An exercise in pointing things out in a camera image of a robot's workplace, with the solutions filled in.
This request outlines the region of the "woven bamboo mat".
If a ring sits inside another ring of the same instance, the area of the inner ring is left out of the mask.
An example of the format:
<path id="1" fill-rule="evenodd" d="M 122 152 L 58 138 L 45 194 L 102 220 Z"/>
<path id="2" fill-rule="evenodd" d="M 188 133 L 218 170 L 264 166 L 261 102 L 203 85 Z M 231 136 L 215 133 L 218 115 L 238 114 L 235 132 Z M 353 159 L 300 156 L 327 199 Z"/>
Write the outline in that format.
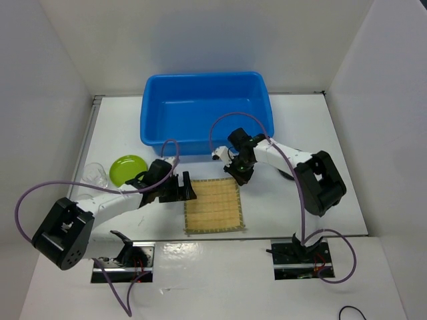
<path id="1" fill-rule="evenodd" d="M 245 229 L 240 187 L 232 178 L 193 180 L 194 200 L 184 203 L 187 235 L 228 233 Z"/>

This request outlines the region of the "green plastic plate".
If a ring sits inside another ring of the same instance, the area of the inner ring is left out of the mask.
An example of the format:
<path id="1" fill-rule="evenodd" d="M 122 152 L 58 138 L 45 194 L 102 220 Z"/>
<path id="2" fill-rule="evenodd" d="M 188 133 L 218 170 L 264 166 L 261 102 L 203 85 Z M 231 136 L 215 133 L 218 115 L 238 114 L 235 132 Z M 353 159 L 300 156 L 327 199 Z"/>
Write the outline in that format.
<path id="1" fill-rule="evenodd" d="M 121 187 L 126 181 L 143 171 L 147 171 L 147 163 L 144 159 L 137 155 L 124 155 L 111 165 L 109 178 L 116 187 Z"/>

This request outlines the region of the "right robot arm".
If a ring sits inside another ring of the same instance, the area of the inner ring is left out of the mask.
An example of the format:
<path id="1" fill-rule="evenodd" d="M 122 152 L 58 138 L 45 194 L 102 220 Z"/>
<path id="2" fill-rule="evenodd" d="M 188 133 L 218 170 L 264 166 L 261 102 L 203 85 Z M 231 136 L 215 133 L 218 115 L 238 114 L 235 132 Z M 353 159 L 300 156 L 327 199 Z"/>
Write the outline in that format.
<path id="1" fill-rule="evenodd" d="M 228 141 L 235 153 L 229 147 L 220 146 L 211 155 L 224 163 L 224 171 L 238 185 L 250 181 L 256 163 L 269 165 L 294 180 L 300 199 L 301 227 L 292 236 L 292 254 L 300 262 L 309 261 L 322 240 L 318 230 L 320 219 L 337 206 L 347 192 L 330 154 L 287 147 L 263 133 L 252 137 L 242 128 L 233 131 Z"/>

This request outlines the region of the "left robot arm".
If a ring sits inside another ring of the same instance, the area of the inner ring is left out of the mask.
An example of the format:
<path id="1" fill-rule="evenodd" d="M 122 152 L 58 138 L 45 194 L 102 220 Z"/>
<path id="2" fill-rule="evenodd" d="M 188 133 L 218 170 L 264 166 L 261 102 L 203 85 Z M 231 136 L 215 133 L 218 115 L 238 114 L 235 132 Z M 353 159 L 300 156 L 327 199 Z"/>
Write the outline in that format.
<path id="1" fill-rule="evenodd" d="M 84 256 L 91 232 L 123 213 L 135 211 L 156 199 L 160 203 L 197 198 L 189 173 L 173 173 L 170 161 L 156 159 L 147 171 L 127 180 L 117 191 L 92 199 L 57 200 L 35 232 L 31 244 L 60 270 L 66 271 Z"/>

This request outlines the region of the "blue plastic bin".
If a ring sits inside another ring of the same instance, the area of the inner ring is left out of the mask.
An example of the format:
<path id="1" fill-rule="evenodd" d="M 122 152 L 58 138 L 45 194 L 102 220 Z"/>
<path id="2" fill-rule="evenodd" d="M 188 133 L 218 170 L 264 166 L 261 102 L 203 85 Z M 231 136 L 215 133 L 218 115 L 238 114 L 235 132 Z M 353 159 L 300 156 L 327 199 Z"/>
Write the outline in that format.
<path id="1" fill-rule="evenodd" d="M 266 84 L 254 71 L 154 75 L 143 92 L 139 135 L 160 155 L 208 155 L 243 128 L 274 135 Z"/>

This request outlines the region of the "clear glass cup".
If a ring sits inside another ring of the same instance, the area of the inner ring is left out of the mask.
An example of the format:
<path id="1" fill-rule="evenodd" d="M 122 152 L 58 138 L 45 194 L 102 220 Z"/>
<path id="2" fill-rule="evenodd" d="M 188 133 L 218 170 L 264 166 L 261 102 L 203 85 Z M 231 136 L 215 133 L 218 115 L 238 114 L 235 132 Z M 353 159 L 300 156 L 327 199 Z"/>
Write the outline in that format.
<path id="1" fill-rule="evenodd" d="M 83 168 L 81 179 L 92 186 L 107 188 L 109 178 L 103 166 L 99 163 L 89 163 Z"/>
<path id="2" fill-rule="evenodd" d="M 76 197 L 76 201 L 77 202 L 82 202 L 82 201 L 92 201 L 93 200 L 93 196 L 91 194 L 80 194 Z"/>

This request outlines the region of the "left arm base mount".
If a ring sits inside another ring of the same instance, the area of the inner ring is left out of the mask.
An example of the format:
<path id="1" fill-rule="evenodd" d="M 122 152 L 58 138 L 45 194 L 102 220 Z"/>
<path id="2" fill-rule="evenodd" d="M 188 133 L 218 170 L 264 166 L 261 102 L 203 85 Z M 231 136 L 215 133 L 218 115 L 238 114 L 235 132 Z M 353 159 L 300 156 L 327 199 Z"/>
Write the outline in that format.
<path id="1" fill-rule="evenodd" d="M 124 244 L 115 257 L 98 257 L 112 283 L 151 283 L 155 256 L 154 242 Z"/>

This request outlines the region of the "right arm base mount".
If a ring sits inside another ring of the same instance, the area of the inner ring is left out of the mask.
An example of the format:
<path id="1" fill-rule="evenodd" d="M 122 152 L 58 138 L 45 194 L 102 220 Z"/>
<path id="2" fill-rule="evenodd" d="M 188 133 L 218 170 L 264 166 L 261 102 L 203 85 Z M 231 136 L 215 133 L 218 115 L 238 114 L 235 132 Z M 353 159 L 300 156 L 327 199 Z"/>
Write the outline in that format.
<path id="1" fill-rule="evenodd" d="M 319 271 L 327 279 L 335 277 L 326 240 L 301 257 L 290 239 L 272 240 L 266 253 L 272 258 L 275 280 L 318 279 Z"/>

